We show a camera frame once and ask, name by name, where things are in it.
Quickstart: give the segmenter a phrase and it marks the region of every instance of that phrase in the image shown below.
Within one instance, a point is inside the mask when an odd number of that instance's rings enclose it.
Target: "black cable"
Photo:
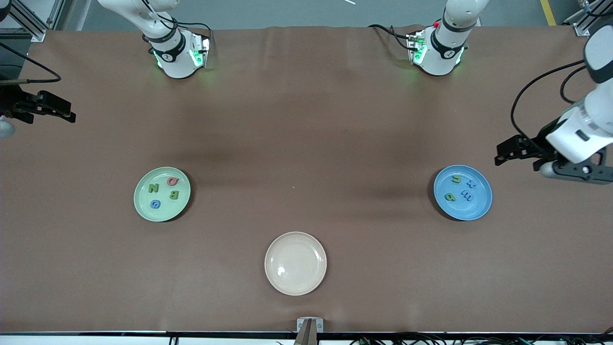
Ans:
[[[409,339],[417,338],[417,340],[411,343],[411,345],[416,345],[419,342],[423,342],[425,345],[430,345],[428,341],[430,341],[432,345],[446,345],[447,344],[447,342],[445,342],[444,339],[442,339],[438,335],[431,334],[431,333],[403,332],[403,333],[397,333],[397,335],[400,336],[401,338],[409,338]]]
[[[466,338],[460,342],[461,345],[464,345],[467,341],[481,341],[476,343],[475,345],[517,345],[515,340],[502,340],[500,338],[487,338],[481,336],[473,336],[470,338]]]
[[[533,341],[530,341],[530,343],[534,344],[537,341],[541,340],[542,337],[544,337],[545,335],[540,335],[538,338],[534,339]]]
[[[369,28],[377,28],[377,29],[382,29],[383,31],[387,32],[388,34],[392,35],[394,38],[396,38],[396,42],[398,42],[398,44],[400,44],[401,47],[403,47],[404,49],[410,50],[412,52],[416,52],[417,49],[416,48],[412,48],[412,47],[408,47],[406,45],[404,45],[400,39],[406,39],[406,35],[412,35],[414,33],[416,33],[417,31],[412,31],[410,33],[407,33],[405,35],[401,35],[401,34],[397,34],[396,31],[394,31],[394,27],[390,26],[389,29],[387,29],[385,26],[383,25],[379,25],[379,24],[372,24],[368,26]]]
[[[379,24],[372,24],[372,25],[369,25],[368,27],[369,27],[369,28],[377,28],[377,29],[381,29],[381,30],[383,30],[383,31],[387,32],[387,33],[388,33],[388,34],[390,34],[390,35],[396,35],[396,37],[406,39],[406,36],[403,36],[403,35],[401,35],[401,34],[396,34],[396,33],[393,33],[392,31],[390,31],[390,29],[386,28],[386,27],[385,27],[385,26],[383,26],[383,25],[379,25]]]
[[[569,74],[569,75],[566,77],[566,79],[564,79],[564,81],[563,81],[563,82],[562,82],[562,84],[560,85],[560,97],[562,97],[562,99],[564,99],[564,102],[566,102],[566,103],[570,103],[570,104],[573,104],[573,103],[575,103],[575,102],[576,102],[576,101],[572,101],[572,100],[568,99],[568,97],[566,97],[566,94],[564,93],[564,89],[566,88],[566,83],[568,83],[568,81],[569,81],[569,80],[571,80],[571,78],[572,78],[572,77],[573,77],[575,74],[577,74],[577,73],[579,73],[579,72],[583,71],[583,70],[584,70],[586,67],[587,67],[586,65],[583,65],[583,66],[581,66],[581,67],[579,67],[579,68],[575,69],[573,72],[571,72],[571,73],[570,73],[570,74]]]
[[[212,29],[206,25],[205,23],[185,23],[184,21],[176,21],[177,24],[181,24],[181,25],[202,25],[204,26],[207,30],[212,31]]]
[[[517,97],[515,97],[515,101],[513,101],[513,106],[511,107],[511,116],[510,116],[510,118],[511,118],[511,124],[513,125],[513,127],[515,128],[515,130],[516,130],[516,131],[517,131],[517,132],[518,132],[518,133],[519,133],[521,136],[523,136],[523,137],[524,137],[524,138],[525,138],[525,139],[526,139],[528,142],[530,142],[530,144],[532,144],[534,147],[536,147],[536,149],[537,149],[537,150],[539,150],[539,151],[541,152],[541,154],[543,154],[545,157],[549,156],[549,155],[547,154],[547,152],[545,152],[545,150],[543,150],[543,148],[541,148],[539,145],[536,145],[536,143],[535,143],[535,142],[534,142],[532,139],[530,139],[530,137],[528,137],[528,136],[526,135],[526,133],[524,133],[524,131],[522,131],[522,130],[519,128],[519,126],[517,125],[517,123],[515,122],[515,108],[517,107],[517,103],[519,102],[519,99],[520,99],[520,98],[521,98],[521,96],[524,94],[524,92],[526,92],[526,90],[527,90],[529,87],[531,87],[531,86],[532,86],[534,83],[536,83],[537,81],[539,81],[539,80],[541,80],[541,79],[543,79],[543,78],[547,77],[547,76],[548,76],[548,75],[550,75],[550,74],[556,73],[556,72],[561,71],[561,70],[566,69],[566,68],[570,68],[570,67],[573,67],[573,66],[577,66],[578,64],[582,64],[583,62],[585,62],[585,61],[584,61],[584,60],[575,61],[575,62],[573,62],[573,63],[569,63],[569,64],[566,64],[566,65],[564,65],[564,66],[560,66],[560,67],[558,67],[558,68],[554,68],[554,69],[552,69],[551,71],[549,71],[549,72],[545,72],[545,73],[541,74],[540,76],[538,76],[538,77],[536,77],[536,78],[532,79],[532,81],[531,81],[531,82],[529,82],[529,83],[528,83],[526,86],[524,86],[524,88],[523,88],[521,91],[519,91],[519,93],[517,94]]]
[[[30,57],[28,57],[27,55],[24,55],[16,50],[14,50],[13,48],[9,47],[8,45],[0,42],[0,47],[10,51],[11,53],[19,56],[20,58],[26,59],[28,61],[30,61],[31,63],[35,64],[36,66],[44,69],[45,71],[53,74],[55,76],[55,79],[26,79],[27,83],[55,83],[55,82],[59,82],[60,80],[62,80],[62,77],[59,76],[59,74],[57,74],[56,72],[53,72],[50,68],[46,67],[45,65],[43,65],[42,63],[36,62],[33,59],[31,59]]]
[[[172,18],[172,17],[171,17],[171,19],[168,19],[168,18],[166,18],[166,17],[162,17],[162,16],[161,16],[161,15],[159,15],[159,14],[158,14],[158,17],[160,17],[160,18],[162,18],[162,19],[164,19],[164,20],[167,20],[167,21],[169,21],[169,22],[171,22],[171,23],[177,24],[177,21],[176,21],[174,18]],[[169,28],[169,29],[171,29],[171,30],[172,30],[172,28],[171,28],[171,27],[169,27],[168,25],[166,25],[166,23],[164,23],[164,21],[163,21],[163,20],[160,20],[160,22],[161,22],[161,23],[162,23],[162,24],[163,24],[163,25],[164,25],[166,28]]]
[[[610,15],[613,15],[613,11],[607,12],[607,13],[600,13],[600,14],[594,14],[594,13],[591,13],[591,12],[586,12],[585,14],[587,14],[590,17],[602,18],[602,17],[608,17]]]
[[[151,13],[158,15],[158,13],[157,13],[157,12],[155,12],[155,11],[153,10],[153,8],[151,8],[151,4],[149,3],[149,0],[140,0],[140,2],[142,2],[142,3],[143,3],[143,4],[144,4],[146,7],[147,7],[147,9],[148,9],[149,11],[151,11]],[[160,22],[160,23],[162,23],[162,25],[164,25],[164,26],[165,26],[167,29],[171,29],[171,30],[172,30],[172,28],[171,28],[171,27],[169,27],[168,25],[166,25],[166,23],[164,23],[164,21],[163,21],[163,20],[160,20],[159,22]]]
[[[407,47],[406,45],[402,44],[402,42],[400,42],[400,39],[398,38],[398,35],[396,34],[396,31],[394,31],[394,27],[390,26],[389,29],[392,31],[392,35],[394,35],[394,38],[396,38],[396,42],[398,42],[398,44],[400,44],[401,47],[403,47],[404,49],[410,50],[412,52],[416,52],[417,48],[412,48],[412,47]]]

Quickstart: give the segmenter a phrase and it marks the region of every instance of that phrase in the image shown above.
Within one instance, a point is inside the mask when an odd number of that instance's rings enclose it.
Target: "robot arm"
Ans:
[[[158,66],[173,78],[185,78],[204,67],[210,41],[207,37],[180,29],[166,12],[176,9],[179,0],[98,0],[100,5],[132,22],[153,47]]]
[[[606,147],[613,144],[613,26],[592,35],[584,48],[584,60],[596,88],[531,141],[517,135],[498,145],[496,165],[539,158],[533,167],[545,177],[613,182],[613,168],[605,165]]]
[[[416,33],[410,60],[433,76],[450,73],[464,52],[466,39],[489,0],[448,0],[440,22]]]

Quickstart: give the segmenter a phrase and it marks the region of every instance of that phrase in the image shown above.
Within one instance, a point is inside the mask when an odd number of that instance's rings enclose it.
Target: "cream plate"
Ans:
[[[306,295],[315,290],[326,275],[326,252],[319,241],[298,231],[274,240],[264,259],[268,281],[290,296]]]

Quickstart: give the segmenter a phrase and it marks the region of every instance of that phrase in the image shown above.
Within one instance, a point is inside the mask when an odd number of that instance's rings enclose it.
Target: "wire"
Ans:
[[[27,83],[55,83],[55,82],[59,82],[60,80],[62,80],[62,77],[59,76],[59,74],[57,74],[56,72],[53,72],[50,68],[46,67],[45,65],[43,65],[42,63],[39,63],[37,61],[34,61],[33,59],[31,59],[30,57],[28,57],[27,55],[24,55],[16,50],[14,50],[13,48],[9,47],[8,45],[0,42],[0,47],[10,51],[11,53],[19,56],[22,59],[26,59],[28,61],[30,61],[31,63],[35,64],[36,66],[44,69],[45,71],[53,74],[55,76],[55,79],[26,79]]]
[[[529,83],[528,83],[526,86],[524,86],[524,88],[523,88],[521,91],[519,91],[519,93],[517,94],[517,97],[515,97],[515,101],[513,101],[513,106],[511,107],[511,116],[510,116],[510,118],[511,118],[511,124],[513,125],[513,127],[515,128],[515,130],[516,130],[516,131],[517,131],[519,134],[521,134],[521,136],[523,136],[523,137],[524,137],[524,138],[525,138],[525,139],[526,139],[528,142],[530,142],[530,144],[532,144],[534,147],[536,147],[536,149],[537,149],[537,150],[539,150],[539,151],[541,152],[541,154],[543,154],[545,157],[548,157],[548,156],[549,156],[549,154],[548,154],[547,152],[545,152],[545,150],[543,150],[543,148],[542,148],[542,147],[540,147],[539,145],[536,145],[536,143],[535,143],[535,142],[534,142],[532,139],[530,139],[530,137],[528,137],[528,136],[526,135],[526,133],[524,133],[524,131],[522,131],[522,130],[519,128],[519,126],[517,125],[517,123],[515,122],[515,108],[517,107],[517,103],[519,102],[519,99],[522,97],[522,95],[524,94],[524,92],[526,92],[526,90],[527,90],[529,87],[531,87],[532,85],[534,85],[534,83],[536,83],[537,81],[539,81],[539,80],[541,80],[541,79],[543,79],[543,78],[547,77],[547,76],[548,76],[548,75],[550,75],[550,74],[556,73],[556,72],[561,71],[561,70],[566,69],[566,68],[570,68],[570,67],[573,67],[573,66],[577,66],[578,64],[582,64],[583,62],[585,62],[585,61],[584,61],[584,60],[575,61],[575,62],[573,62],[573,63],[569,63],[569,64],[566,64],[566,65],[564,65],[564,66],[560,66],[560,67],[558,67],[558,68],[554,68],[554,69],[552,69],[551,71],[549,71],[549,72],[545,72],[545,73],[541,74],[540,76],[538,76],[538,77],[536,77],[536,78],[532,79],[532,81],[531,81],[531,82],[529,82]]]
[[[157,12],[155,12],[155,11],[153,10],[153,8],[151,8],[151,4],[149,3],[149,0],[140,0],[140,1],[141,1],[141,2],[142,2],[144,5],[145,5],[145,6],[147,6],[147,9],[148,9],[149,11],[151,11],[151,13],[155,14],[155,15],[156,15],[156,16],[158,16],[159,18],[163,18],[163,17],[162,17],[162,16],[160,16],[160,15],[159,15]],[[162,25],[164,25],[164,26],[165,26],[167,29],[171,29],[171,30],[172,30],[172,28],[171,28],[171,27],[169,27],[168,25],[166,25],[166,23],[164,23],[164,21],[163,21],[163,20],[160,20],[159,22],[160,22],[160,23],[162,23]]]
[[[383,25],[379,25],[379,24],[372,24],[372,25],[369,25],[368,27],[369,27],[369,28],[377,28],[377,29],[381,29],[381,30],[383,30],[383,31],[387,32],[387,33],[388,33],[388,34],[390,34],[390,35],[396,35],[396,37],[399,37],[399,38],[405,38],[405,39],[406,39],[406,36],[402,36],[402,35],[400,35],[400,34],[393,33],[392,31],[390,31],[390,29],[386,28],[386,27],[385,27],[385,26],[383,26]]]
[[[401,38],[402,39],[406,39],[406,35],[412,35],[412,34],[416,33],[417,31],[412,31],[412,32],[407,33],[405,35],[401,35],[401,34],[397,34],[396,31],[394,31],[394,27],[393,26],[390,26],[389,29],[387,29],[385,26],[379,25],[379,24],[372,24],[372,25],[369,25],[368,27],[369,28],[381,29],[381,30],[387,32],[388,34],[394,36],[394,38],[396,38],[396,42],[398,42],[398,44],[400,44],[400,46],[403,47],[404,49],[410,50],[412,52],[416,52],[417,51],[417,48],[408,47],[408,46],[404,45],[402,43],[402,41],[400,41]]]
[[[568,335],[543,333],[540,334],[538,337],[534,338],[534,340],[529,341],[529,343],[535,344],[539,340],[545,340],[564,341],[565,345],[604,345],[604,342],[608,341],[608,339],[602,339],[602,337],[608,336],[608,334],[612,331],[613,328],[605,331],[600,335],[584,335],[575,337]],[[424,343],[425,345],[448,345],[451,343],[451,339],[446,341],[436,334],[421,332],[391,333],[388,336],[384,336],[383,338],[375,338],[371,334],[359,334],[356,336],[357,339],[354,339],[349,345],[354,345],[358,342],[359,345],[385,345],[386,343],[382,339],[385,339],[386,341],[391,341],[393,345],[407,345],[405,339],[412,340],[410,345],[418,345],[419,343]],[[453,339],[453,343],[451,345],[455,345],[458,342],[460,345],[518,345],[524,343],[521,342],[520,338],[518,337],[508,337],[504,335],[502,336],[502,338],[470,336],[465,339]]]
[[[579,67],[579,68],[575,69],[573,72],[571,72],[571,73],[570,73],[570,74],[569,74],[569,75],[566,77],[566,79],[564,79],[564,81],[563,81],[563,82],[562,82],[562,84],[560,85],[560,97],[562,97],[562,99],[564,99],[564,102],[566,102],[566,103],[570,103],[570,104],[573,104],[573,103],[575,103],[575,102],[576,102],[576,101],[572,101],[572,100],[568,99],[568,97],[566,97],[566,95],[565,95],[565,93],[564,93],[564,89],[566,88],[566,83],[568,83],[568,81],[569,81],[569,80],[571,80],[571,78],[572,78],[572,77],[573,77],[575,74],[577,74],[577,73],[579,73],[579,72],[583,71],[583,70],[584,70],[586,67],[587,67],[586,65],[583,65],[583,66],[581,66],[581,67]]]
[[[587,14],[590,17],[602,18],[602,17],[608,17],[610,15],[613,15],[613,11],[607,12],[607,13],[600,13],[600,14],[594,14],[594,13],[591,13],[591,12],[586,12],[585,14]]]
[[[396,34],[396,31],[394,31],[394,27],[390,25],[389,27],[390,31],[392,31],[392,35],[394,35],[394,38],[396,38],[396,42],[398,42],[398,44],[400,44],[401,47],[403,47],[404,49],[410,50],[412,52],[416,52],[417,48],[412,48],[412,47],[408,47],[404,44],[402,44],[402,42],[400,42],[400,39],[398,38],[398,34]]]
[[[184,21],[175,21],[175,23],[177,24],[181,24],[181,25],[202,25],[204,26],[207,30],[212,31],[212,29],[206,25],[205,23],[185,23]]]

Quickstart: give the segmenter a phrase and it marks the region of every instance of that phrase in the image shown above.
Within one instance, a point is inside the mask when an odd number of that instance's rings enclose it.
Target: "table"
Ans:
[[[611,187],[493,164],[517,92],[580,59],[584,39],[476,28],[469,42],[432,77],[374,29],[218,31],[210,69],[172,80],[140,33],[49,32],[30,56],[63,80],[25,90],[72,101],[77,122],[38,117],[2,141],[1,330],[285,330],[319,316],[327,331],[603,331]],[[522,98],[525,131],[564,110],[565,75]],[[581,74],[568,96],[592,88]],[[435,174],[458,163],[493,187],[475,222],[433,205]],[[166,223],[132,204],[159,166],[194,186]],[[302,297],[264,274],[288,231],[327,252]]]

